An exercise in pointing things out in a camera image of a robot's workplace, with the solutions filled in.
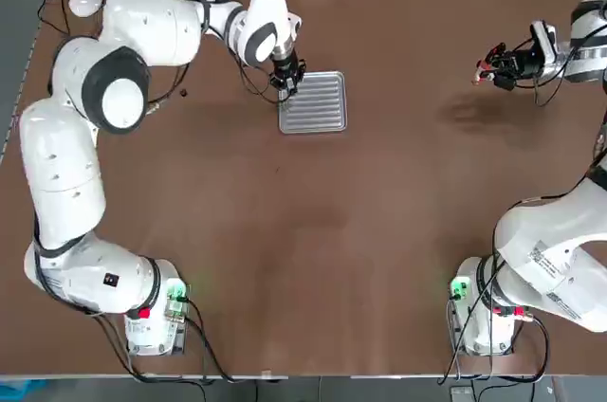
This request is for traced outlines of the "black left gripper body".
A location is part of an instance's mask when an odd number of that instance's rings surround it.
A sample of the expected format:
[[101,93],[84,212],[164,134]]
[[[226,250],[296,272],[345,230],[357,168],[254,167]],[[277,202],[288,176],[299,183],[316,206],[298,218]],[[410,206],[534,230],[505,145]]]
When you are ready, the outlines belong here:
[[296,51],[288,55],[273,55],[273,78],[278,81],[300,81],[305,72],[305,59],[300,59]]

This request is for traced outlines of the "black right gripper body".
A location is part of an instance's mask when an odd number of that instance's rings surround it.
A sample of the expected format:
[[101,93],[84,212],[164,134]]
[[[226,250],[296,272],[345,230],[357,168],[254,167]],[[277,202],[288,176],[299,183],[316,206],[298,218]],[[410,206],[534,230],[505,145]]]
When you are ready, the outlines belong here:
[[513,50],[511,59],[516,80],[530,80],[543,71],[543,52],[539,48]]

